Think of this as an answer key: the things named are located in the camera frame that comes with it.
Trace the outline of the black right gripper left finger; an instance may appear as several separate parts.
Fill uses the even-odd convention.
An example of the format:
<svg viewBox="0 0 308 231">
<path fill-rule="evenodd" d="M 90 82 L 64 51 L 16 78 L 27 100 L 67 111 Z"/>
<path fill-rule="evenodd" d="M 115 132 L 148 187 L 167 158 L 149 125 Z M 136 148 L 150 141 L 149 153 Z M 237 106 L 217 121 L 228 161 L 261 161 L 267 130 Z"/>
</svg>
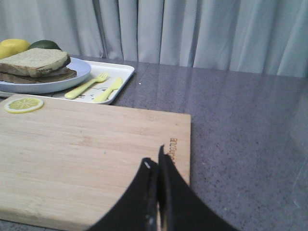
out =
<svg viewBox="0 0 308 231">
<path fill-rule="evenodd" d="M 150 158 L 117 203 L 89 231 L 156 231 L 158 165 Z"/>
</svg>

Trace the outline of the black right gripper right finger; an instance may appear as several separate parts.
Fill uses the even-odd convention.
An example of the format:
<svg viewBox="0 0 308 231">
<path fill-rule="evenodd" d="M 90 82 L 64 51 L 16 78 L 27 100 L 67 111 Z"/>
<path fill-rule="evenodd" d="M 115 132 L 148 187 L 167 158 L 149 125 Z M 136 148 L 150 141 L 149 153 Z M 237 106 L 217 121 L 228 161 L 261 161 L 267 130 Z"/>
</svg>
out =
<svg viewBox="0 0 308 231">
<path fill-rule="evenodd" d="M 163 231 L 235 231 L 192 191 L 161 146 L 158 201 Z"/>
</svg>

